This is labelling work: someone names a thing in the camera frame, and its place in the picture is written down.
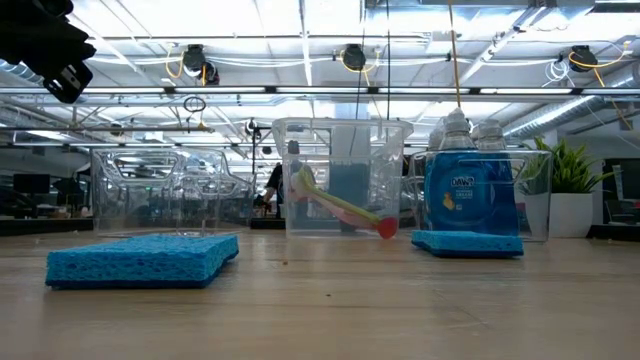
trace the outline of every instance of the desk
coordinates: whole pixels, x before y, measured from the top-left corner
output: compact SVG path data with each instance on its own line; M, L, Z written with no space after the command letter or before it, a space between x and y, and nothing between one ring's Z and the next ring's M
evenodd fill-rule
M554 240L444 260L408 240L240 236L204 290L51 291L50 250L0 239L0 359L635 359L640 244Z

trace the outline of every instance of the green plant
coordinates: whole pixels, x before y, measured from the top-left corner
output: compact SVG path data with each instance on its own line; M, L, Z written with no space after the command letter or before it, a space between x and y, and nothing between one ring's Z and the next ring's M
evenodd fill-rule
M585 155L586 146L584 145L574 150L567 145L564 139L554 147L545 144L542 139L538 137L535 138L534 141L538 150L550 151L553 155L551 177L551 192L553 193L588 194L599 182L613 175L612 172L598 176L591 174L589 167L597 160L591 160L589 156ZM529 164L528 168L524 170L524 173L534 171L535 167L532 166L535 165L535 162Z
M518 187L525 195L538 195L549 192L550 156L536 156L524 167L514 167L516 177L520 179Z

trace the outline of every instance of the blue sponge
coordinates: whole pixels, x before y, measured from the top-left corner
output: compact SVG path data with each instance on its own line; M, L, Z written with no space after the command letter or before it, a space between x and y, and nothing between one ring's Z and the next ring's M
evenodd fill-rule
M411 234L411 243L438 257L510 258L524 255L518 236L472 231L424 231Z
M46 284L59 289L203 288L238 255L235 235L147 235L53 251Z

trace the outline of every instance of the bottle cap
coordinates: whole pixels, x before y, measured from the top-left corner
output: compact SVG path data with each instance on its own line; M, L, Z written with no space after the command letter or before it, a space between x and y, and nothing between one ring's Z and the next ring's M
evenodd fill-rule
M455 110L453 110L444 119L444 131L446 133L459 131L469 132L469 123L467 122L467 119L464 117L464 113L462 112L462 110L460 110L460 108L456 108Z

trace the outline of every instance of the dish soap bottle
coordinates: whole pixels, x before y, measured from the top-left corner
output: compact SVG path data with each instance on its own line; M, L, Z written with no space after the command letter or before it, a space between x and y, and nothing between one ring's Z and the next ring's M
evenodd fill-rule
M436 231L485 232L491 214L487 169L459 108L444 120L444 138L425 177L426 219Z
M440 144L442 143L442 138L444 136L444 117L440 118L440 120L436 123L435 129L429 133L429 152L424 159L424 167L422 169L416 169L416 181L417 179L422 179L424 182L416 184L416 190L423 192L423 196L418 196L418 219L420 220L420 229L428 230L432 228L431 221L429 220L429 201L425 201L425 199L429 198L429 188L425 186L425 184L429 183L429 179L431 177L431 169L433 168L433 160L436 152L440 149Z
M486 231L496 235L518 235L513 174L506 142L497 120L487 119L478 125L478 149L482 151L487 178L493 189L493 214Z

